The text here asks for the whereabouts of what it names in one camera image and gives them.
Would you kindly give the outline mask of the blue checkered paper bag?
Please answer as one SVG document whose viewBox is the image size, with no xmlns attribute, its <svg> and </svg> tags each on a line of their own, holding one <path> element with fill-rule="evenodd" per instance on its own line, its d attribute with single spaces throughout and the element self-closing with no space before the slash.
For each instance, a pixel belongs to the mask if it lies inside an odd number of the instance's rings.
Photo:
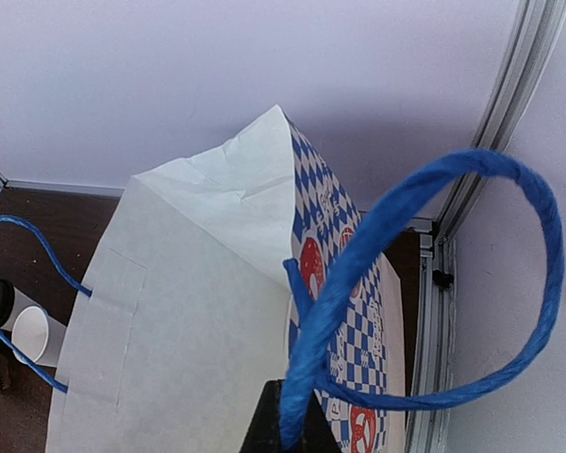
<svg viewBox="0 0 566 453">
<path fill-rule="evenodd" d="M 506 366 L 456 389 L 405 393 L 401 286 L 385 257 L 438 191 L 503 177 L 538 214 L 546 276 L 538 323 Z M 281 380 L 261 448 L 405 452 L 411 412 L 505 386 L 549 341 L 564 271 L 546 181 L 484 150 L 437 159 L 361 216 L 322 156 L 273 107 L 221 146 L 129 179 L 83 278 L 58 366 L 15 361 L 52 393 L 46 452 L 233 452 Z"/>
</svg>

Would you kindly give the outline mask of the white paper cups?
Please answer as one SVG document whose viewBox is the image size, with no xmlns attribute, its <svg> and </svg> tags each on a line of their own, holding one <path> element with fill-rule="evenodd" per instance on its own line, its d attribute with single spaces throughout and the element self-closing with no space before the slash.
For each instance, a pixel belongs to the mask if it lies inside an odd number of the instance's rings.
<svg viewBox="0 0 566 453">
<path fill-rule="evenodd" d="M 17 316 L 11 331 L 11 342 L 18 349 L 15 358 L 24 362 L 24 357 L 28 357 L 37 365 L 56 368 L 66 330 L 67 327 L 45 309 L 25 308 Z"/>
</svg>

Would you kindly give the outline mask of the white paper cup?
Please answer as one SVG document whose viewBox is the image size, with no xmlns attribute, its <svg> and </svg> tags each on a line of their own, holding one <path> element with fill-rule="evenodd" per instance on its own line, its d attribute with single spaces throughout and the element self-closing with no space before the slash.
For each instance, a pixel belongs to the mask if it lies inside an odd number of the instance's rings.
<svg viewBox="0 0 566 453">
<path fill-rule="evenodd" d="M 42 305 L 21 292 L 18 288 L 14 288 L 12 308 L 8 312 L 7 320 L 0 325 L 0 328 L 4 331 L 11 332 L 19 314 L 28 307 L 41 308 Z"/>
</svg>

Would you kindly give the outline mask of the black cup lid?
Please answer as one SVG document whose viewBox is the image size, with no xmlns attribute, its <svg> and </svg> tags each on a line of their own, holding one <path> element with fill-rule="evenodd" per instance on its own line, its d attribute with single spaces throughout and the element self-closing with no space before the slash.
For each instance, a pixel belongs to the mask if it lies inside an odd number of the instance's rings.
<svg viewBox="0 0 566 453">
<path fill-rule="evenodd" d="M 8 329 L 15 302 L 14 286 L 9 280 L 0 279 L 0 328 Z"/>
</svg>

